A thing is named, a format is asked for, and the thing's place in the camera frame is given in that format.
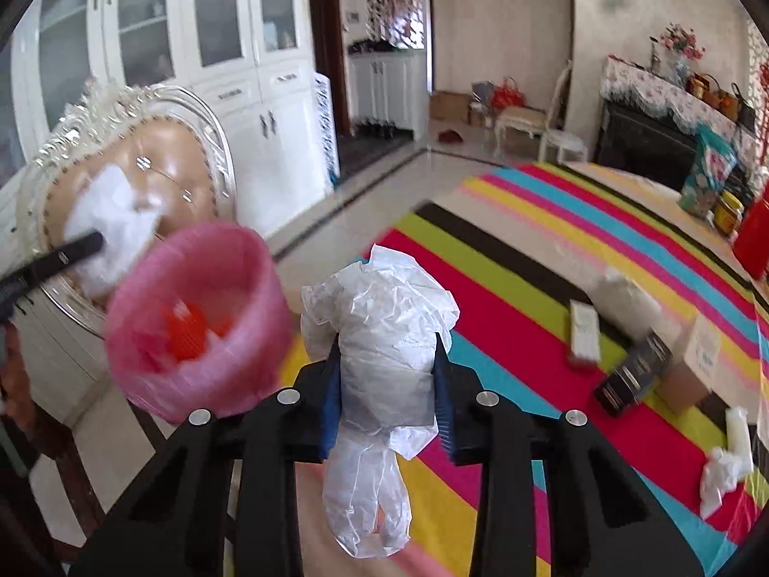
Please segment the person's left hand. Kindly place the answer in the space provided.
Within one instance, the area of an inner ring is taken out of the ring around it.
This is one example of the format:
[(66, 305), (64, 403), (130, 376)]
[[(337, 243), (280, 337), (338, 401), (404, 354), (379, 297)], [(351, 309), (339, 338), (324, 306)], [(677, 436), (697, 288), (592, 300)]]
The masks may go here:
[(5, 353), (7, 358), (1, 362), (1, 388), (5, 399), (5, 415), (29, 438), (35, 434), (37, 407), (31, 397), (30, 379), (25, 369), (20, 336), (16, 327), (4, 323)]

